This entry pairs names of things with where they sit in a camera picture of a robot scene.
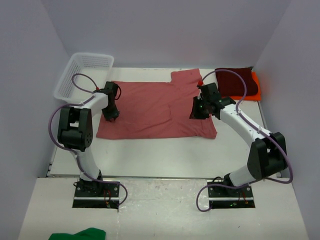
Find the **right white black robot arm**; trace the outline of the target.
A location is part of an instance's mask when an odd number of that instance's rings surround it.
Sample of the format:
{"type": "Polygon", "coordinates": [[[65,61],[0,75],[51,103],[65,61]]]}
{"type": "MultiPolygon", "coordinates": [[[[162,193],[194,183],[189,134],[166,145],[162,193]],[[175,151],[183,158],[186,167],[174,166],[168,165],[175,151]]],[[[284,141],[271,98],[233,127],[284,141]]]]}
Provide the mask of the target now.
{"type": "Polygon", "coordinates": [[[215,83],[197,84],[199,95],[193,98],[190,119],[204,120],[214,116],[231,127],[249,146],[247,163],[223,178],[220,187],[233,197],[241,188],[268,179],[289,167],[285,137],[271,133],[240,109],[239,102],[222,97],[215,83]]]}

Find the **pink t shirt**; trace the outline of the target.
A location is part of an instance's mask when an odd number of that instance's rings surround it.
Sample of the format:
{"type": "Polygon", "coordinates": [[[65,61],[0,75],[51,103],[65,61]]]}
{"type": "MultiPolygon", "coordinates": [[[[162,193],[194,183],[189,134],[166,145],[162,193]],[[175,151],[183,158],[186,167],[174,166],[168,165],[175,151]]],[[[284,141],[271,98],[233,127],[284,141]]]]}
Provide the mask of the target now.
{"type": "Polygon", "coordinates": [[[199,94],[199,69],[173,71],[169,82],[117,81],[119,117],[100,118],[96,137],[107,140],[203,137],[215,139],[211,118],[191,119],[193,99],[199,94]]]}

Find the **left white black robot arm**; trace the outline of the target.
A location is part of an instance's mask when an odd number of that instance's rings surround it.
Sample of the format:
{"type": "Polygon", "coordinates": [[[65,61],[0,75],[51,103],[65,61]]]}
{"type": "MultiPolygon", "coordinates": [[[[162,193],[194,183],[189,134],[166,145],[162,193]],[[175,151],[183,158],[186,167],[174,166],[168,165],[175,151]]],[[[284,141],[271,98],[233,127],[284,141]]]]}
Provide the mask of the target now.
{"type": "Polygon", "coordinates": [[[91,150],[93,117],[101,113],[106,121],[115,121],[120,115],[116,100],[121,94],[118,84],[107,81],[104,88],[95,90],[86,100],[69,103],[60,109],[57,141],[76,160],[80,170],[77,187],[94,197],[103,193],[104,181],[91,150]]]}

